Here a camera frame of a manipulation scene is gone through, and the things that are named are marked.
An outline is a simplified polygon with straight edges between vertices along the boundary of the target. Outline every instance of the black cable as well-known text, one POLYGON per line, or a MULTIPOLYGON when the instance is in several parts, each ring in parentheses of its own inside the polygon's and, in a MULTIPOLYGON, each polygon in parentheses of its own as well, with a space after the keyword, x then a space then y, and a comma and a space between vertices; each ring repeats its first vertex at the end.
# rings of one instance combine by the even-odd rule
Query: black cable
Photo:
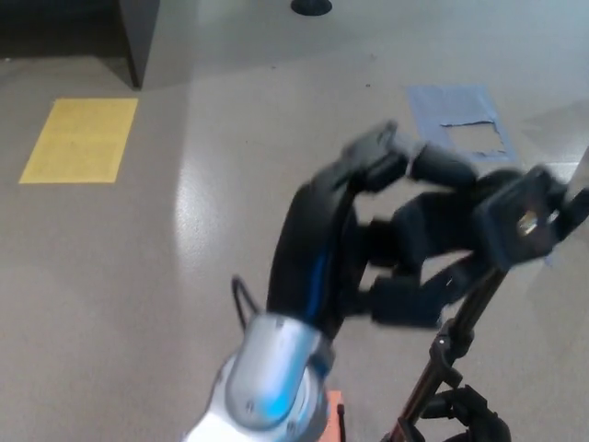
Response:
POLYGON ((338 422, 340 424, 340 442, 346 442, 346 423, 344 420, 345 408, 343 403, 338 404, 338 422))
POLYGON ((256 301, 251 296, 248 288, 246 287, 246 283, 243 282, 243 279, 241 279, 239 275, 235 275, 233 278, 231 278, 231 292, 233 293, 233 300, 236 302, 236 311, 237 317, 239 318, 239 325, 241 325, 241 329, 245 331, 245 329, 248 327, 248 322, 246 321, 246 315, 244 314, 241 300, 243 299, 246 301, 249 311, 253 316, 260 313, 260 307, 258 304, 256 304, 256 301))

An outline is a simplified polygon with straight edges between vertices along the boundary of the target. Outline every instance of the robotic arm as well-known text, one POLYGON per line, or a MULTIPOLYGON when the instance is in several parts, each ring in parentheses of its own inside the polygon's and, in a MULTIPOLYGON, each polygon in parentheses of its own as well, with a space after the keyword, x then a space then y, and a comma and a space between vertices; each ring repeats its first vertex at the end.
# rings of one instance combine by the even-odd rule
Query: robotic arm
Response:
MULTIPOLYGON (((370 314, 386 325, 436 327, 443 306, 493 275, 498 286, 512 266, 548 255, 584 221, 589 192, 566 202, 566 191, 543 168, 479 179, 462 157, 412 142, 393 122, 364 134, 294 196, 272 263, 267 311, 251 320, 243 344, 219 370, 207 411, 186 441, 317 442, 328 415, 331 343, 344 319, 370 314), (361 226, 354 198, 403 177, 444 189, 420 195, 390 220, 361 226), (422 285, 423 262, 454 250, 471 253, 422 285), (390 276, 364 293, 359 285, 368 264, 390 269, 390 276)), ((433 393, 412 398, 400 420, 409 430, 390 440, 420 440, 412 428, 433 393)))

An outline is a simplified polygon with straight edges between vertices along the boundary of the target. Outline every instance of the black base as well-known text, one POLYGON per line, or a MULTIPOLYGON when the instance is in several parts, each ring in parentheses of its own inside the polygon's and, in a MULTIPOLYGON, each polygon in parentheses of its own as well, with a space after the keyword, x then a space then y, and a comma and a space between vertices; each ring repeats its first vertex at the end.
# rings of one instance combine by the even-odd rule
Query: black base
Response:
POLYGON ((329 0, 293 0, 291 8, 301 16, 319 17, 326 15, 333 5, 329 0))

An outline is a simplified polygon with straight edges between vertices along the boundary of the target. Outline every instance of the black metal stand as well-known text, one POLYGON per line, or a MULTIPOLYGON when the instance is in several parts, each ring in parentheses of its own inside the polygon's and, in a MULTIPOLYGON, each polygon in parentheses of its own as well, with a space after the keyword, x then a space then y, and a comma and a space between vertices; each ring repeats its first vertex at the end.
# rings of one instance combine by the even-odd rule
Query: black metal stand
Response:
POLYGON ((455 361, 463 357, 474 339, 474 326, 480 319, 506 273, 491 270, 476 286, 456 314, 439 331, 430 348, 430 362, 413 389, 388 442, 422 442, 423 437, 415 424, 428 408, 440 386, 445 383, 456 389, 462 375, 453 368, 455 361))
POLYGON ((326 15, 333 5, 330 0, 293 0, 291 8, 301 16, 319 17, 326 15))

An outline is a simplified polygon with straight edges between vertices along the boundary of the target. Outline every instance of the blue tape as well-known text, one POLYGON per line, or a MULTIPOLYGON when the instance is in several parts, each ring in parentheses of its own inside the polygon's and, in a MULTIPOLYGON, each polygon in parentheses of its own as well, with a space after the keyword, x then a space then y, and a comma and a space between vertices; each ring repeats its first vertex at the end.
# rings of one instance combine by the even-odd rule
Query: blue tape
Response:
POLYGON ((499 120, 487 88, 471 86, 410 86, 407 94, 420 137, 442 147, 455 149, 475 162, 519 163, 519 156, 499 120), (457 148, 446 127, 492 124, 503 150, 466 152, 457 148))

